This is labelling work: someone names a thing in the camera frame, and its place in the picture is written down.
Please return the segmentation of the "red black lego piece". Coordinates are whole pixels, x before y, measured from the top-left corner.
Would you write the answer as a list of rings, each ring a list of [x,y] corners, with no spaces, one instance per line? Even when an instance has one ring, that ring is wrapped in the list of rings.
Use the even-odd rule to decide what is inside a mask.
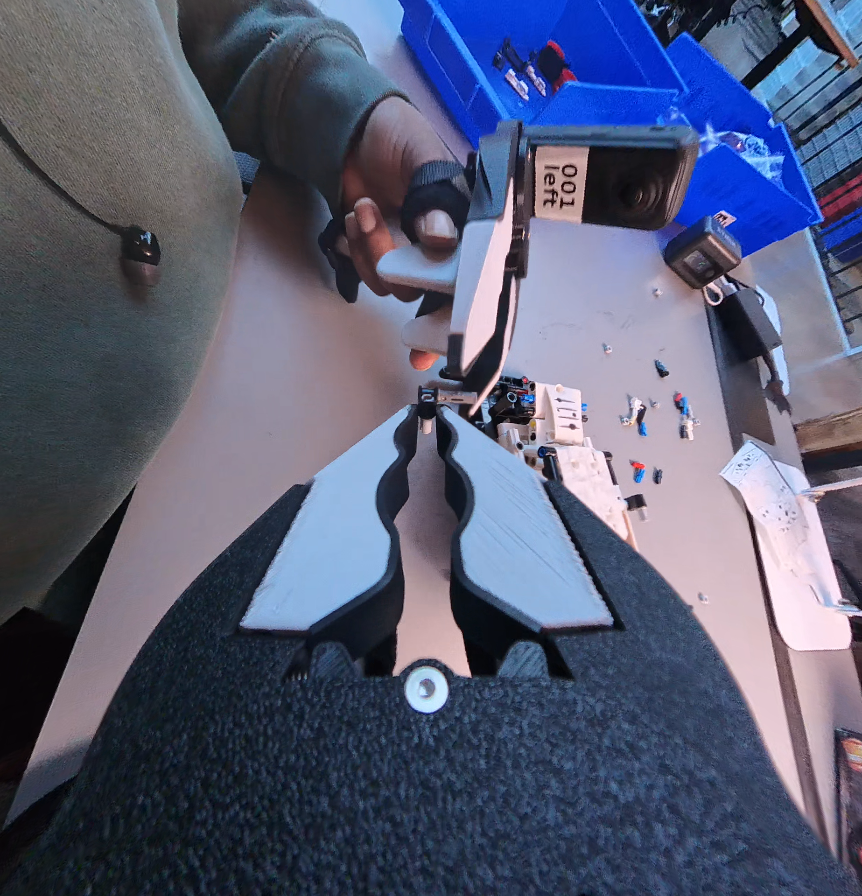
[[[551,93],[558,93],[564,86],[578,82],[576,74],[571,70],[561,45],[550,39],[538,51],[537,72],[550,85]]]

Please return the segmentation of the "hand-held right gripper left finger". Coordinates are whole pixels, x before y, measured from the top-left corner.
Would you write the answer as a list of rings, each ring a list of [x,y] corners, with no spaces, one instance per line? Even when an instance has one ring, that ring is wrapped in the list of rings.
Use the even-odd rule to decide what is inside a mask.
[[[399,569],[394,521],[408,497],[416,436],[416,409],[407,405],[313,477],[242,630],[327,633],[382,596]]]

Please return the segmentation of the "white booklet stand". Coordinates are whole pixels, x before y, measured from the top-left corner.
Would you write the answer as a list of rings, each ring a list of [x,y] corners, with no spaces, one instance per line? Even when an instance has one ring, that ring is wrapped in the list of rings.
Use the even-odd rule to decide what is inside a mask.
[[[795,490],[809,524],[807,544],[799,554],[801,563],[787,570],[774,561],[750,518],[776,628],[794,651],[844,650],[851,644],[849,621],[862,618],[862,598],[844,596],[817,510],[819,496],[836,487],[811,488],[801,470],[774,461]]]

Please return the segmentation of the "clear plastic bag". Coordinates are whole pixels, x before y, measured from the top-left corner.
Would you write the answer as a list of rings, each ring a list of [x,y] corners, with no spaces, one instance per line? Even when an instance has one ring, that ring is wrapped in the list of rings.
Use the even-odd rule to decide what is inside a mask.
[[[719,131],[710,123],[705,123],[701,134],[698,157],[702,158],[720,147],[727,147],[739,158],[753,167],[771,183],[782,178],[785,155],[771,150],[768,143],[752,133]]]

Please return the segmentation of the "lego set box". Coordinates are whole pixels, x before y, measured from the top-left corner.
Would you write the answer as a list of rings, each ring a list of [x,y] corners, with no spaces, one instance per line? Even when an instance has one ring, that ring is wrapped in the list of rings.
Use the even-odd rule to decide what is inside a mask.
[[[862,890],[862,734],[834,731],[837,769],[839,858]]]

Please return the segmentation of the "small black device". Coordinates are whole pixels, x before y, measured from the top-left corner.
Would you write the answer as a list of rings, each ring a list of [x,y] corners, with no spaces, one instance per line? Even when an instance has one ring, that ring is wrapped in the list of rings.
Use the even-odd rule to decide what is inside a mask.
[[[738,240],[709,215],[671,239],[662,258],[687,286],[701,289],[733,271],[743,256]]]

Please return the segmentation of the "white lego truck model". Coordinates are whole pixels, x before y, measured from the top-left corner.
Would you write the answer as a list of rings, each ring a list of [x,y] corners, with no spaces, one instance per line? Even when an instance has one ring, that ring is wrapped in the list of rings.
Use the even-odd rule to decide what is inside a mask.
[[[585,432],[583,393],[527,376],[503,376],[484,399],[476,420],[492,439],[538,476],[563,485],[601,521],[638,549],[631,513],[644,512],[641,495],[625,498],[613,457]]]

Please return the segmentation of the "shelf of red blue bins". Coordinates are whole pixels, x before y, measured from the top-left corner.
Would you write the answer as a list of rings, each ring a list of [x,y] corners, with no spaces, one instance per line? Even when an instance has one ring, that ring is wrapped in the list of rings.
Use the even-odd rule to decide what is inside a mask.
[[[811,229],[846,353],[862,354],[862,76],[840,77],[788,119],[817,199]]]

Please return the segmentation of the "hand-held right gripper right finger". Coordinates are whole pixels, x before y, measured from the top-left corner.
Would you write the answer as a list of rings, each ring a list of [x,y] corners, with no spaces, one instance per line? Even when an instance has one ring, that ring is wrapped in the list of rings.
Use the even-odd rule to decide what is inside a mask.
[[[533,633],[612,627],[544,479],[452,409],[437,439],[457,519],[450,583]]]

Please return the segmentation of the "person's left hand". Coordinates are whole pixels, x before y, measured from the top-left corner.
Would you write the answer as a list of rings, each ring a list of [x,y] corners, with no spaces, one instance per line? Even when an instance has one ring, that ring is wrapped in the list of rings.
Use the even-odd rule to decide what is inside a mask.
[[[400,97],[383,99],[348,152],[341,180],[345,232],[336,250],[350,257],[375,295],[413,302],[414,288],[390,284],[377,272],[380,259],[406,244],[389,222],[399,212],[414,173],[425,163],[456,158],[424,116]]]

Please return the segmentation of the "black power adapter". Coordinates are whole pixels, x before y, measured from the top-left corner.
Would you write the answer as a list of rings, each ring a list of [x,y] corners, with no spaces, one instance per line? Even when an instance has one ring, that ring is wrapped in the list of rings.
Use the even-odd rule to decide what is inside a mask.
[[[716,318],[740,361],[765,357],[783,344],[753,287],[739,286],[724,296],[716,306]]]

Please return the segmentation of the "black white lego piece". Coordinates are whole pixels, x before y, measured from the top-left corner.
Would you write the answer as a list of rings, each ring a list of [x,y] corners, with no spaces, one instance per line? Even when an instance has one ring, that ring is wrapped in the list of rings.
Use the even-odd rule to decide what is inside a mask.
[[[528,102],[530,91],[547,98],[550,87],[545,77],[537,71],[537,51],[526,53],[515,45],[510,37],[505,37],[492,56],[492,66],[504,75],[505,81],[516,95]]]

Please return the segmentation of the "blue storage bin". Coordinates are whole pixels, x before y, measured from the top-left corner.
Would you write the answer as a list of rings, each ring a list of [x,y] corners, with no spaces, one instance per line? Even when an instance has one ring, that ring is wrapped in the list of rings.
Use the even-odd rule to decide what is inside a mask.
[[[701,155],[676,221],[690,226],[716,216],[747,256],[822,221],[820,208],[792,141],[770,110],[691,36],[683,34],[667,49],[686,91],[678,111],[705,137],[733,132],[762,140],[782,157],[773,181],[724,143]]]
[[[634,2],[401,1],[401,33],[476,148],[502,120],[534,126],[667,122],[685,85]],[[579,79],[525,102],[492,66],[510,37],[521,51],[561,45]]]

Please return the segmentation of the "lego sticker sheet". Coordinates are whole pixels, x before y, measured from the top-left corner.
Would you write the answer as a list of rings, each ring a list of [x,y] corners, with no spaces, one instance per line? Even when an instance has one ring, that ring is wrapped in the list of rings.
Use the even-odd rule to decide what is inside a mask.
[[[739,493],[760,540],[787,570],[801,563],[809,524],[779,466],[760,444],[746,440],[720,476]]]

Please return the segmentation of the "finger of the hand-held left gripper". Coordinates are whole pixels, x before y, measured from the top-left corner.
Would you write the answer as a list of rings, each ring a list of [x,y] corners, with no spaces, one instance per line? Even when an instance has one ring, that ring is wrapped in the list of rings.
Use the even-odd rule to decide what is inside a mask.
[[[519,280],[514,274],[504,275],[504,285],[499,296],[492,337],[481,350],[470,372],[464,379],[466,392],[476,394],[466,419],[480,419],[484,399],[492,391],[502,375],[505,359],[510,351],[514,333],[519,294]]]
[[[447,370],[465,377],[492,337],[496,308],[512,248],[513,214],[469,220],[459,243],[459,264],[447,343]]]

